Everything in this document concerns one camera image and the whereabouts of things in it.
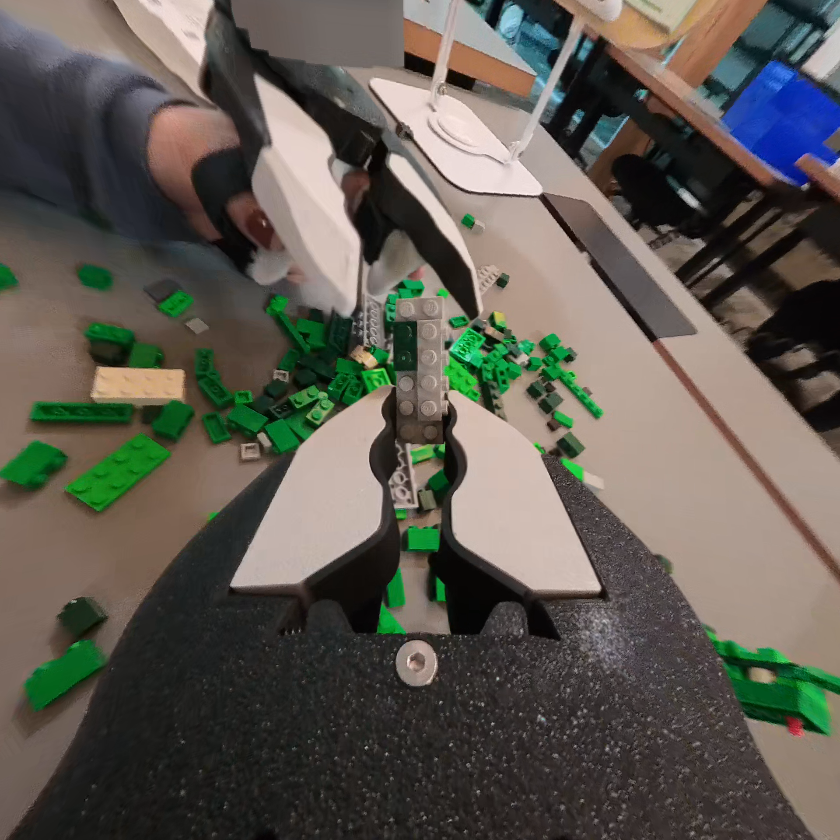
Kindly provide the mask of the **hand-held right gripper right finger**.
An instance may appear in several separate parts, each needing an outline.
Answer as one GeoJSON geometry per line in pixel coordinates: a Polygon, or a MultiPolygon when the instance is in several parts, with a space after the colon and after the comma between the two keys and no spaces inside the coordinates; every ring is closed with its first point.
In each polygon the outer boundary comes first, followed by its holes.
{"type": "Polygon", "coordinates": [[[603,597],[602,581],[543,457],[515,427],[452,392],[444,426],[448,490],[434,574],[453,635],[478,635],[513,604],[552,636],[548,608],[603,597]]]}

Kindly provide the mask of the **cream rectangular brick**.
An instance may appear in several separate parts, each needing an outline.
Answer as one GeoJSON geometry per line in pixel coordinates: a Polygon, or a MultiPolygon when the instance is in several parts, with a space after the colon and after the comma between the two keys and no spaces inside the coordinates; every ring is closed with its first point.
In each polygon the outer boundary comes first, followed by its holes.
{"type": "Polygon", "coordinates": [[[94,403],[125,403],[133,406],[164,406],[183,401],[186,373],[183,370],[99,366],[93,377],[90,398],[94,403]]]}

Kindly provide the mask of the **black stool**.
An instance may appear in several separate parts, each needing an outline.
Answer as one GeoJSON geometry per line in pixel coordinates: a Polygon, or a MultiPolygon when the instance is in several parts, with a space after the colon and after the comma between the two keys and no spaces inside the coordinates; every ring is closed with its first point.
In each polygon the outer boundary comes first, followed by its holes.
{"type": "Polygon", "coordinates": [[[617,194],[628,204],[628,221],[635,229],[678,228],[695,216],[695,209],[651,161],[637,154],[623,154],[615,158],[611,172],[617,194]]]}

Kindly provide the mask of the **white paper sheet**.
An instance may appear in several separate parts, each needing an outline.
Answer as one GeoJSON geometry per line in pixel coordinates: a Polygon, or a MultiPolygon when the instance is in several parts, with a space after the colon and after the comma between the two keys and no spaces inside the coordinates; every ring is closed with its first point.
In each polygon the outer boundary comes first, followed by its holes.
{"type": "Polygon", "coordinates": [[[212,1],[114,1],[137,38],[171,73],[205,99],[201,71],[212,1]]]}

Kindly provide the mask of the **wooden table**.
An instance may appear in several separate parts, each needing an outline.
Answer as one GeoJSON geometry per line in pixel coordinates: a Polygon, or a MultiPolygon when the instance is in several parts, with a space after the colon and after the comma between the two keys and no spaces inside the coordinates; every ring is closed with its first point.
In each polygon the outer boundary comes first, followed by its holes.
{"type": "Polygon", "coordinates": [[[588,35],[595,37],[596,57],[607,55],[647,89],[668,112],[678,115],[715,146],[730,167],[737,168],[752,190],[763,196],[748,212],[717,232],[705,248],[677,271],[684,282],[696,282],[701,270],[714,259],[720,261],[735,254],[744,245],[750,229],[773,216],[800,211],[810,203],[826,201],[830,191],[820,185],[799,187],[745,149],[694,99],[695,87],[683,72],[710,71],[712,59],[719,60],[736,37],[759,12],[764,2],[694,2],[680,26],[671,33],[651,22],[633,7],[624,8],[613,20],[604,20],[598,12],[603,2],[590,9],[584,2],[558,1],[557,5],[578,17],[588,35]]]}

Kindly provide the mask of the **black office chair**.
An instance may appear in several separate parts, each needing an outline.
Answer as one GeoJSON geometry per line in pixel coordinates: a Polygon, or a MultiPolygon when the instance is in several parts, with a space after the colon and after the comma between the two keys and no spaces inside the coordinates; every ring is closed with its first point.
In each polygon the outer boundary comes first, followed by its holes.
{"type": "Polygon", "coordinates": [[[788,295],[750,335],[745,351],[814,431],[838,429],[839,394],[804,409],[801,385],[823,373],[839,374],[839,280],[819,280],[788,295]],[[778,365],[798,350],[809,350],[813,360],[789,370],[778,365]]]}

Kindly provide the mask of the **wood-edged side table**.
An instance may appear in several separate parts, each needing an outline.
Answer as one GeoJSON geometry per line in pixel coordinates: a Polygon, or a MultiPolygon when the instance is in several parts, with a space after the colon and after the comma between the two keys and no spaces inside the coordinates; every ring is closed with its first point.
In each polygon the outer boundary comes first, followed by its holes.
{"type": "MultiPolygon", "coordinates": [[[[441,26],[404,20],[404,67],[431,77],[442,43],[441,26]]],[[[458,23],[448,56],[448,76],[454,84],[472,89],[478,81],[493,88],[526,97],[538,72],[510,47],[482,18],[474,24],[458,23]]]]}

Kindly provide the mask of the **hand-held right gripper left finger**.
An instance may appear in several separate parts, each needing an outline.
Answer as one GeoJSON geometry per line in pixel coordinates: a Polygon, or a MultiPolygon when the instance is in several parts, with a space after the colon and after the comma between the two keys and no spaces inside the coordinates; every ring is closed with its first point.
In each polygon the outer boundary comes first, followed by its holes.
{"type": "Polygon", "coordinates": [[[354,631],[375,632],[401,552],[389,487],[395,410],[394,386],[379,387],[299,447],[231,579],[232,591],[289,596],[305,612],[336,602],[354,631]]]}

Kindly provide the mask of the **pile of green bricks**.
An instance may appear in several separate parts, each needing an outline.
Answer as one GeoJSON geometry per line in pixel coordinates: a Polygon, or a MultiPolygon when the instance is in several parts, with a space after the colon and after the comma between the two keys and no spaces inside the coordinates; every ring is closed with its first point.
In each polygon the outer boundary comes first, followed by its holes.
{"type": "MultiPolygon", "coordinates": [[[[102,328],[104,332],[95,327],[93,332],[97,335],[94,338],[83,335],[88,329],[88,322],[107,320],[104,316],[93,318],[86,314],[82,317],[79,309],[81,292],[74,291],[70,294],[70,286],[67,285],[70,283],[69,273],[75,276],[77,267],[84,269],[82,274],[90,268],[91,272],[97,275],[100,273],[100,266],[83,266],[81,263],[84,260],[74,257],[71,261],[67,257],[66,265],[62,264],[62,267],[58,266],[60,255],[52,254],[52,250],[55,250],[53,245],[60,246],[59,250],[65,251],[71,245],[81,245],[84,234],[91,235],[97,241],[103,238],[103,248],[105,245],[112,245],[121,253],[125,248],[129,248],[132,253],[128,256],[137,256],[132,251],[133,246],[129,247],[123,241],[106,234],[99,236],[100,233],[94,228],[81,226],[73,219],[51,213],[48,208],[37,204],[29,206],[23,203],[18,206],[12,203],[11,206],[2,206],[2,262],[6,257],[15,257],[16,267],[21,271],[26,269],[26,282],[31,286],[27,287],[23,297],[23,293],[12,293],[11,298],[15,298],[15,295],[20,298],[20,306],[14,304],[15,314],[12,312],[12,303],[2,304],[2,340],[3,346],[8,348],[2,350],[2,367],[3,371],[10,375],[9,384],[2,385],[2,409],[4,412],[6,409],[14,409],[13,413],[20,414],[29,400],[28,396],[25,398],[26,389],[31,392],[35,388],[38,391],[43,390],[44,386],[53,402],[34,401],[31,406],[33,413],[27,410],[26,414],[27,417],[30,417],[30,414],[33,417],[27,420],[27,423],[32,427],[42,427],[45,433],[47,427],[53,427],[58,429],[54,436],[69,436],[71,443],[79,443],[83,442],[85,434],[88,438],[91,435],[94,438],[101,437],[105,432],[99,431],[100,429],[111,429],[114,433],[120,431],[120,434],[123,434],[124,429],[142,422],[145,427],[141,429],[138,426],[134,431],[145,432],[149,439],[158,435],[158,448],[178,446],[175,432],[180,435],[178,439],[184,435],[178,424],[183,420],[184,429],[187,429],[193,422],[192,419],[186,419],[188,412],[180,404],[169,402],[168,404],[175,407],[164,418],[171,419],[166,428],[169,429],[172,425],[175,430],[172,436],[156,433],[150,425],[160,418],[161,411],[166,411],[165,407],[134,408],[135,415],[143,415],[142,421],[138,420],[135,423],[128,415],[123,416],[128,411],[126,405],[98,406],[91,402],[90,398],[82,404],[76,397],[67,401],[63,396],[56,401],[58,395],[64,395],[65,392],[69,394],[73,391],[74,394],[78,392],[80,395],[82,390],[87,393],[88,378],[91,379],[91,387],[94,375],[92,365],[123,364],[105,360],[111,350],[116,354],[121,351],[117,344],[113,343],[116,339],[110,337],[110,332],[125,333],[123,327],[127,325],[118,322],[115,327],[102,328]]],[[[125,351],[129,359],[128,368],[161,369],[164,361],[167,361],[165,348],[152,346],[156,340],[146,344],[133,339],[132,342],[133,347],[125,351]]],[[[195,348],[190,345],[188,352],[179,350],[179,364],[175,364],[175,367],[182,366],[188,370],[186,380],[189,387],[195,386],[196,394],[206,403],[203,409],[202,435],[209,443],[203,444],[202,452],[209,451],[210,448],[230,448],[226,441],[233,435],[236,443],[244,445],[256,445],[261,441],[268,447],[269,457],[275,460],[294,456],[303,444],[304,436],[315,434],[327,422],[338,417],[342,411],[349,408],[353,398],[366,396],[366,384],[375,387],[387,383],[384,368],[379,366],[373,372],[360,373],[359,366],[352,362],[349,356],[346,360],[343,359],[340,351],[339,369],[336,371],[335,346],[329,340],[326,350],[320,345],[316,346],[320,347],[320,350],[316,350],[314,354],[301,352],[294,344],[290,350],[284,348],[286,352],[278,355],[278,363],[272,366],[279,372],[266,369],[267,373],[274,375],[274,379],[268,378],[264,387],[259,390],[253,389],[253,394],[250,390],[229,388],[225,374],[219,370],[220,360],[248,363],[252,361],[251,351],[238,339],[234,341],[234,348],[226,350],[222,356],[214,350],[198,348],[197,345],[195,348]]],[[[220,493],[223,484],[227,486],[221,478],[210,480],[210,473],[201,472],[195,466],[197,461],[194,458],[188,460],[189,464],[184,462],[182,465],[182,478],[185,482],[183,487],[167,485],[174,495],[163,499],[159,494],[155,497],[156,500],[150,502],[151,508],[148,511],[145,507],[141,510],[137,506],[130,506],[131,527],[125,534],[121,528],[117,528],[112,533],[113,540],[110,542],[104,540],[104,537],[94,540],[89,537],[82,538],[81,532],[71,533],[71,529],[68,530],[69,526],[56,518],[56,511],[59,509],[56,507],[57,497],[54,500],[55,505],[52,501],[41,505],[40,502],[24,502],[23,499],[40,498],[44,495],[43,490],[25,490],[18,486],[17,490],[9,491],[9,499],[17,500],[15,505],[19,503],[35,507],[32,508],[34,518],[25,521],[20,518],[22,514],[12,509],[12,505],[7,511],[9,519],[4,519],[10,523],[2,524],[2,597],[9,598],[8,606],[2,606],[2,616],[5,616],[2,637],[5,638],[8,630],[8,642],[14,647],[14,650],[8,649],[9,653],[2,654],[2,665],[12,665],[13,659],[20,665],[24,661],[24,654],[20,654],[22,658],[19,662],[12,656],[17,656],[17,643],[35,643],[35,636],[29,638],[28,635],[34,625],[29,626],[29,618],[25,620],[24,617],[24,606],[31,606],[35,602],[25,603],[24,595],[49,595],[49,603],[45,602],[48,606],[58,606],[58,594],[88,595],[87,591],[70,592],[65,586],[65,583],[82,583],[83,575],[80,571],[70,572],[70,561],[74,557],[79,561],[84,560],[82,554],[87,557],[90,550],[92,554],[88,559],[95,565],[93,561],[96,558],[92,558],[92,555],[96,552],[93,552],[93,549],[104,551],[107,548],[106,560],[112,560],[112,565],[137,559],[145,561],[154,553],[152,549],[156,551],[160,548],[157,543],[152,544],[152,537],[157,539],[162,535],[164,514],[168,517],[171,512],[178,512],[180,522],[181,512],[186,511],[184,506],[189,507],[203,500],[205,485],[209,487],[207,492],[212,490],[213,493],[217,490],[220,493]]],[[[176,586],[174,605],[163,606],[163,618],[178,618],[179,621],[185,618],[186,630],[196,630],[197,641],[175,643],[175,630],[164,629],[163,619],[156,617],[152,622],[153,629],[162,630],[165,642],[163,664],[173,665],[175,676],[164,678],[163,666],[160,666],[159,674],[159,666],[152,665],[154,680],[151,677],[132,677],[129,680],[126,690],[130,699],[140,698],[140,689],[135,690],[136,686],[180,689],[183,684],[192,690],[194,683],[197,689],[197,677],[187,678],[186,666],[198,665],[197,654],[204,653],[205,648],[207,652],[216,654],[216,643],[210,644],[211,630],[215,632],[218,629],[221,632],[222,643],[233,643],[234,631],[222,629],[221,624],[216,626],[216,618],[211,621],[209,629],[199,629],[197,617],[191,617],[198,616],[198,612],[191,606],[187,608],[186,597],[199,595],[199,583],[203,585],[211,582],[209,555],[206,553],[202,556],[205,559],[199,561],[197,571],[188,572],[186,583],[176,586]]],[[[277,672],[268,665],[258,665],[255,673],[256,686],[269,687],[272,699],[272,692],[276,686],[280,687],[280,700],[302,698],[302,688],[309,684],[308,678],[317,676],[316,665],[320,667],[328,664],[326,654],[305,654],[303,658],[305,661],[302,663],[302,670],[295,665],[298,660],[294,657],[294,668],[280,664],[277,672]]]]}

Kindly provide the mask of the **grey and green brick assembly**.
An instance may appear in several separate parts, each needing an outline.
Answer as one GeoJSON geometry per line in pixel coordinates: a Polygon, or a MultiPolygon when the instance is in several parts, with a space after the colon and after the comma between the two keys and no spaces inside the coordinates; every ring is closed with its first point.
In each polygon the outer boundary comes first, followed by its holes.
{"type": "Polygon", "coordinates": [[[439,445],[448,419],[448,336],[441,297],[399,299],[393,324],[395,432],[403,445],[439,445]]]}

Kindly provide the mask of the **person's left hand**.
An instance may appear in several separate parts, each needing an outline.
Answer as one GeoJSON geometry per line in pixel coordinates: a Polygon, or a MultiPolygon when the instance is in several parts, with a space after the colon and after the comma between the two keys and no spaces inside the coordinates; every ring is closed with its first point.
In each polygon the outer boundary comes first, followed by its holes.
{"type": "MultiPolygon", "coordinates": [[[[212,153],[238,150],[239,136],[224,112],[186,105],[164,108],[153,118],[146,146],[150,173],[161,192],[208,242],[221,234],[196,194],[193,168],[212,153]]],[[[284,251],[268,216],[252,192],[231,197],[226,210],[239,232],[259,248],[284,251]]]]}

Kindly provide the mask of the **person's left forearm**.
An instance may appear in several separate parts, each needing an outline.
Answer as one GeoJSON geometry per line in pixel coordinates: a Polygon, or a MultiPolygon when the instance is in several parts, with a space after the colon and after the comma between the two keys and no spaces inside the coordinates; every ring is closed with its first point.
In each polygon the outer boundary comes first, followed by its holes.
{"type": "Polygon", "coordinates": [[[1,13],[1,187],[140,242],[198,243],[154,183],[154,117],[190,107],[155,79],[1,13]]]}

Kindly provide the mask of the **long grey studded plate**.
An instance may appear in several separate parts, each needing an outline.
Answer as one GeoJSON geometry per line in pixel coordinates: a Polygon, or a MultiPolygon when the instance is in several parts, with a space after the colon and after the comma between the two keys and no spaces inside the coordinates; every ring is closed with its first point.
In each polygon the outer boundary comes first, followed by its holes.
{"type": "Polygon", "coordinates": [[[355,314],[359,344],[385,350],[388,345],[383,302],[364,292],[355,314]]]}
{"type": "Polygon", "coordinates": [[[388,483],[393,506],[397,511],[414,511],[419,499],[411,445],[396,442],[395,454],[396,468],[388,483]]]}

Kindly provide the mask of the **white desk stand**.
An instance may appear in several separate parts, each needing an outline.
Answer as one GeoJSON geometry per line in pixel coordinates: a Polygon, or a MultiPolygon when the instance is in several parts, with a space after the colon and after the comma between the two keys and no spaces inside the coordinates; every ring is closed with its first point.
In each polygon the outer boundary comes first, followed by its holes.
{"type": "Polygon", "coordinates": [[[444,32],[429,88],[423,90],[384,78],[369,87],[394,118],[410,131],[415,145],[452,186],[465,193],[499,196],[539,196],[543,189],[520,162],[553,91],[586,25],[600,33],[620,17],[621,1],[560,2],[570,9],[570,32],[560,50],[521,137],[510,145],[482,122],[472,109],[445,91],[448,60],[455,43],[460,1],[448,4],[444,32]]]}

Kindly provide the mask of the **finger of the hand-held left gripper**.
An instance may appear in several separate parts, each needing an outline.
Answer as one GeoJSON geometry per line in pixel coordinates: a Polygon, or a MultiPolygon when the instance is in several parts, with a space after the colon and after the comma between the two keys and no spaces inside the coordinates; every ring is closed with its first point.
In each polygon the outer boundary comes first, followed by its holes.
{"type": "Polygon", "coordinates": [[[381,296],[417,268],[430,267],[464,314],[480,312],[476,267],[459,228],[413,159],[378,153],[361,198],[366,290],[381,296]]]}
{"type": "Polygon", "coordinates": [[[255,76],[267,141],[256,158],[255,197],[306,277],[310,305],[349,316],[358,304],[361,239],[332,174],[329,136],[284,91],[255,76]]]}

